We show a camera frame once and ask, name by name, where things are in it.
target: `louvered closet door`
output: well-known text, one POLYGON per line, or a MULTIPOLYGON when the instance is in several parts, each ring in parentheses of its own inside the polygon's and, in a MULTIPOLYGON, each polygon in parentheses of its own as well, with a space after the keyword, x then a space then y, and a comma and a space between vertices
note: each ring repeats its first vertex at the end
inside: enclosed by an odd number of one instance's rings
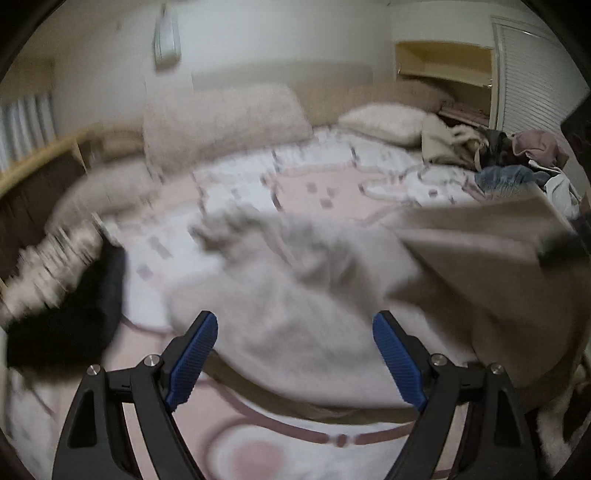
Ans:
POLYGON ((551 33, 495 18, 493 27, 499 53, 497 128, 508 134, 559 133, 589 91, 583 76, 551 33))

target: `beige blanket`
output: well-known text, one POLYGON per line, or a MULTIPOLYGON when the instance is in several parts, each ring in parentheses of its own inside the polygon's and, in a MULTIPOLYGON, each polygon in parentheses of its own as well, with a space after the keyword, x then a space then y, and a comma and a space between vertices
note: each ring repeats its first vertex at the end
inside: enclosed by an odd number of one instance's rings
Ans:
POLYGON ((372 316, 389 309, 432 353, 505 365, 531 408, 562 391, 588 338, 589 267, 537 262, 540 239, 567 228, 540 194, 365 228, 236 210, 194 228, 226 267, 175 288, 170 313, 178 333, 216 313, 218 354, 283 397, 406 407, 372 339, 372 316))

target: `pillow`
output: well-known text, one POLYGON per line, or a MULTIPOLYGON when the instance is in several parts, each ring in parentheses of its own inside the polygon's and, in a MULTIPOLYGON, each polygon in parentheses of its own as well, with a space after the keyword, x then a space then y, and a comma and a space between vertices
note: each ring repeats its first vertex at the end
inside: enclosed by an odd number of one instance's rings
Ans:
POLYGON ((339 117, 339 125, 402 147, 416 147, 426 116, 400 103, 370 103, 339 117))
POLYGON ((164 174, 312 136, 295 94, 279 84, 173 93, 149 101, 144 114, 146 156, 164 174))
POLYGON ((70 229, 93 213, 118 212, 141 203, 160 188, 145 158, 140 157, 92 170, 76 181, 56 203, 45 225, 47 233, 70 229))
POLYGON ((341 115, 368 103, 397 102, 437 113, 453 98, 443 90, 419 80, 396 80, 365 85, 327 85, 305 83, 295 93, 314 127, 332 125, 341 115))

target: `pile of clothes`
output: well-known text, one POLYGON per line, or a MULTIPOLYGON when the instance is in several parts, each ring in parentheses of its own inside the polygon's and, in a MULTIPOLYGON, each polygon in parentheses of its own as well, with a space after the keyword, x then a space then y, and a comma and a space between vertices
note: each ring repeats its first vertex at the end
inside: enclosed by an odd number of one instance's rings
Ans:
POLYGON ((507 197, 535 184, 567 218, 579 214, 581 197, 562 171, 569 156, 550 132, 528 130, 509 137, 467 125, 450 128, 431 114, 423 122, 422 145, 426 161, 475 170, 475 182, 487 197, 507 197))

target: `bedsheet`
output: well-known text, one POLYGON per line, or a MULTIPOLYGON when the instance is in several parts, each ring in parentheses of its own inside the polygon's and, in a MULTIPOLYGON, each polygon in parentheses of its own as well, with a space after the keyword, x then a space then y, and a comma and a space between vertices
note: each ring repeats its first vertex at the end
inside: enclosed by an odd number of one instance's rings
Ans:
MULTIPOLYGON (((195 243, 187 227, 204 215, 252 205, 262 212, 329 216, 369 225, 393 209, 474 202, 473 174, 424 164, 420 155, 341 129, 316 129, 301 144, 222 158, 167 183, 159 198, 105 219, 128 253, 124 323, 105 353, 107 369, 126 368, 170 340, 164 297, 180 281, 219 271, 222 259, 195 243)), ((59 432, 80 377, 52 383, 9 375, 7 433, 37 479, 51 477, 59 432)), ((156 478, 131 406, 125 407, 144 479, 156 478)), ((381 480, 412 422, 326 424, 272 414, 203 374, 175 418, 205 475, 218 480, 381 480)), ((460 439, 450 435, 436 478, 444 478, 460 439)))

